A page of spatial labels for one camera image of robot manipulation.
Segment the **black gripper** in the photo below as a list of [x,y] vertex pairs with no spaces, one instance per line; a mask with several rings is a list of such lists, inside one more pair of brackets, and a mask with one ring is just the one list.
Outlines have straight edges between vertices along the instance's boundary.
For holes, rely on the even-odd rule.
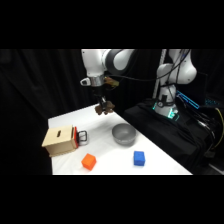
[[105,106],[105,109],[110,107],[110,101],[106,99],[106,90],[104,85],[94,87],[93,93],[94,93],[94,96],[98,99],[98,103],[101,108],[104,108],[104,106]]

